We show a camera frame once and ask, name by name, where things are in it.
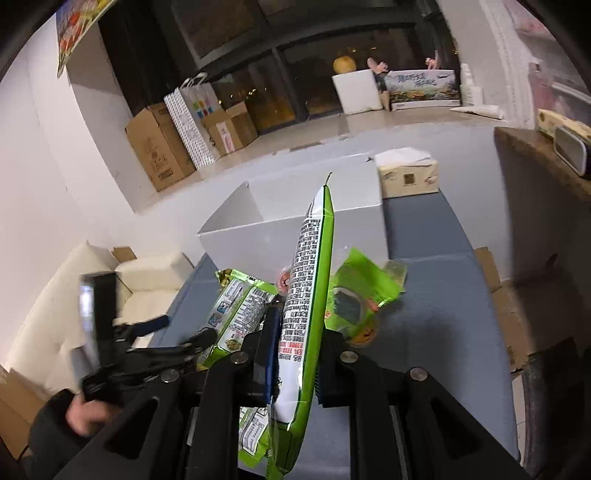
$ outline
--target wooden shelf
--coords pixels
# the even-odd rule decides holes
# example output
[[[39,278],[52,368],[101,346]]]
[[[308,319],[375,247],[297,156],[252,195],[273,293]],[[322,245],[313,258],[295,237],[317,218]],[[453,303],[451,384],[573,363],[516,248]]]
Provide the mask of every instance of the wooden shelf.
[[[591,180],[579,177],[555,152],[552,140],[535,130],[495,127],[495,143],[533,158],[579,200],[591,202]]]

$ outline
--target cardboard flap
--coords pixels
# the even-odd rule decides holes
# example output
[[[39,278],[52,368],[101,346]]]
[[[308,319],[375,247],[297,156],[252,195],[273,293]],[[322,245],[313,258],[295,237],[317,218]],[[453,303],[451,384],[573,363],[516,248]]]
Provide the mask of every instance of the cardboard flap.
[[[511,371],[522,368],[527,356],[534,352],[528,332],[519,316],[511,308],[511,299],[505,288],[501,287],[492,294],[496,317],[505,339],[505,346],[511,363]]]
[[[14,458],[17,458],[27,445],[29,428],[30,424],[26,420],[0,401],[0,436]]]
[[[214,113],[208,114],[208,116],[204,117],[201,122],[207,129],[209,129],[220,122],[228,120],[229,118],[230,117],[227,111],[225,111],[223,108],[220,108],[215,110]]]
[[[37,397],[14,372],[0,369],[0,401],[14,410],[25,421],[32,423],[44,401]]]
[[[231,106],[228,110],[226,110],[226,113],[230,116],[230,118],[240,115],[241,113],[248,113],[248,110],[246,110],[246,102],[240,102],[234,106]]]
[[[168,113],[168,108],[166,108],[166,103],[164,102],[150,105],[147,109],[152,114],[151,116],[158,126],[169,124],[173,121],[170,113]]]
[[[489,291],[491,293],[496,292],[501,288],[501,279],[499,278],[499,272],[496,269],[495,260],[492,258],[491,251],[488,250],[488,247],[480,247],[474,250],[474,254],[482,267]]]
[[[143,132],[146,129],[158,128],[158,122],[150,110],[144,108],[140,113],[133,117],[127,126],[125,132],[129,139],[133,142],[138,137],[143,137]]]

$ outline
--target green snack bag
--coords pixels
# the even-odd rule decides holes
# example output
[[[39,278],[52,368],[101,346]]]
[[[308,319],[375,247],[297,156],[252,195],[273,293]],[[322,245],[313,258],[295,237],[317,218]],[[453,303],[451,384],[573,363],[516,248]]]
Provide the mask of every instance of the green snack bag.
[[[217,342],[203,352],[197,363],[212,366],[217,360],[242,347],[244,337],[254,332],[265,307],[277,295],[277,288],[239,270],[217,273],[223,287],[213,304],[207,326],[217,331]]]
[[[267,408],[240,407],[238,458],[254,467],[269,448],[269,417]]]
[[[279,344],[278,394],[269,412],[268,480],[291,471],[304,440],[324,327],[334,225],[330,190],[324,184],[301,226],[291,269]]]
[[[375,313],[394,301],[401,289],[400,282],[352,248],[330,278],[324,324],[353,346],[367,346],[377,334]]]

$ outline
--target white bottle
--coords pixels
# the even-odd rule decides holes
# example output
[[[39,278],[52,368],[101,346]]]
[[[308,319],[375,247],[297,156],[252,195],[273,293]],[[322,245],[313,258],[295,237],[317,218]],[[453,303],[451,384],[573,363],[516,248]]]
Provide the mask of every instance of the white bottle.
[[[474,84],[472,72],[467,63],[460,63],[460,82],[462,105],[479,106],[484,104],[482,89]]]

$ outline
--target person's hand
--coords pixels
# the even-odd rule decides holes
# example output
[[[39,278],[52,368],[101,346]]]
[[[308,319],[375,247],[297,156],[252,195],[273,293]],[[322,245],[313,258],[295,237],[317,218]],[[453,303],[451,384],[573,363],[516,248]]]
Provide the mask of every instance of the person's hand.
[[[439,62],[439,52],[437,50],[435,50],[435,58],[432,59],[430,57],[427,57],[425,59],[425,65],[427,66],[427,70],[438,70],[439,67],[441,66],[441,63]]]
[[[68,407],[66,421],[78,435],[90,437],[97,433],[102,425],[113,420],[120,411],[119,407],[100,400],[86,403],[84,395],[78,394]]]

